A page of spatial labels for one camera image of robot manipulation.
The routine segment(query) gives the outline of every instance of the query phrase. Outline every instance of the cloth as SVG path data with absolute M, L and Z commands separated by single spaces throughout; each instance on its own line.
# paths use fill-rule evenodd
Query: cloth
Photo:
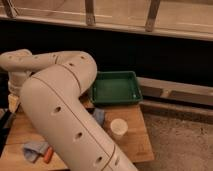
M 27 161 L 34 163 L 40 155 L 44 155 L 49 148 L 47 142 L 29 141 L 23 145 L 24 157 Z

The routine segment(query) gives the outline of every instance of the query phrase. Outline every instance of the green tray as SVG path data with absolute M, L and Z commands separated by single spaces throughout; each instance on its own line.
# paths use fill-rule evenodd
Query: green tray
M 142 100 L 133 71 L 98 72 L 89 97 L 95 105 L 135 104 Z

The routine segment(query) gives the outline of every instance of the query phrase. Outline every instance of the wooden tabletop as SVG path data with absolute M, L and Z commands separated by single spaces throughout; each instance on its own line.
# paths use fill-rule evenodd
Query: wooden tabletop
M 81 100 L 85 107 L 93 107 L 87 99 L 83 98 Z M 133 163 L 151 161 L 154 159 L 149 136 L 139 105 L 107 106 L 101 108 L 106 112 L 104 130 L 110 136 L 109 124 L 113 119 L 122 118 L 128 123 L 128 132 L 121 140 L 115 140 L 115 142 Z M 37 133 L 27 116 L 19 110 L 7 138 L 2 157 L 0 158 L 1 171 L 67 169 L 67 166 L 56 153 L 54 153 L 49 164 L 45 164 L 42 157 L 40 157 L 35 164 L 26 161 L 23 156 L 22 145 L 23 143 L 32 140 L 44 141 L 44 138 Z

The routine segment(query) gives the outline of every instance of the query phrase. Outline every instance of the paper cup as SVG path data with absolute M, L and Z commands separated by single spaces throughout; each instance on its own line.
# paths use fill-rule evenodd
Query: paper cup
M 110 129 L 111 129 L 113 138 L 116 140 L 121 140 L 122 137 L 128 131 L 128 125 L 126 121 L 123 119 L 114 119 L 110 123 Z

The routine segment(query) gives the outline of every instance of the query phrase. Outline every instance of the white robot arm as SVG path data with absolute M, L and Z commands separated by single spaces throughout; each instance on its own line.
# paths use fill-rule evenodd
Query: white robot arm
M 137 171 L 79 101 L 97 73 L 89 54 L 18 53 L 0 56 L 0 65 L 10 73 L 9 86 L 18 87 L 14 93 L 19 94 L 24 83 L 20 91 L 24 111 L 72 171 Z M 28 71 L 39 72 L 28 78 Z

